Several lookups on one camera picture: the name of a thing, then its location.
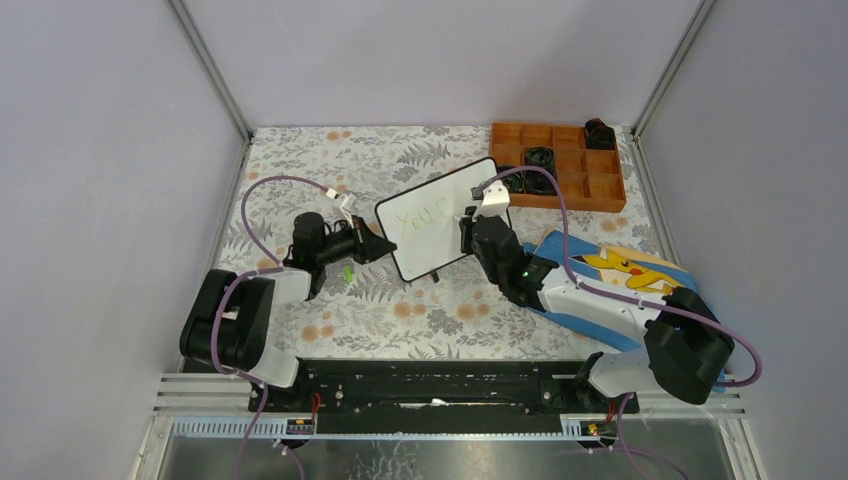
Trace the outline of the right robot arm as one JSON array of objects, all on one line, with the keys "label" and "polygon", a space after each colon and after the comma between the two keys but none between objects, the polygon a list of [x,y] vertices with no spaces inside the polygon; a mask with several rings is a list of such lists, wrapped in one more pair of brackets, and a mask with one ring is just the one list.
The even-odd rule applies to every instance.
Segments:
[{"label": "right robot arm", "polygon": [[623,353],[595,353],[575,375],[573,396],[597,412],[630,393],[662,390],[702,405],[718,385],[735,348],[691,289],[643,293],[568,272],[525,251],[500,217],[467,208],[459,219],[461,250],[474,255],[488,280],[513,304],[586,320],[640,342]]}]

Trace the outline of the small whiteboard black frame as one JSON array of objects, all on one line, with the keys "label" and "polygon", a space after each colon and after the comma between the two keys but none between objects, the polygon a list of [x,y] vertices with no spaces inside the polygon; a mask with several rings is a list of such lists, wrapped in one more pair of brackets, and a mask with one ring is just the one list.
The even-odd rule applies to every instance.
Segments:
[{"label": "small whiteboard black frame", "polygon": [[481,205],[472,189],[496,174],[495,160],[484,157],[376,203],[384,237],[397,246],[392,259],[402,281],[412,282],[465,257],[460,218],[467,208]]}]

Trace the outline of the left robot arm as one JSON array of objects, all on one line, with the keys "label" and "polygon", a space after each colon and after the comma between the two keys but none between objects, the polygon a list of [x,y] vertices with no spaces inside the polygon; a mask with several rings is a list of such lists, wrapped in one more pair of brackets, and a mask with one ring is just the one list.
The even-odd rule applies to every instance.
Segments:
[{"label": "left robot arm", "polygon": [[329,225],[315,212],[294,220],[293,244],[280,267],[245,272],[207,272],[180,335],[181,355],[272,387],[272,398],[288,411],[309,401],[310,385],[298,376],[299,359],[268,339],[276,306],[314,299],[326,280],[326,267],[351,259],[376,261],[397,245],[352,216]]}]

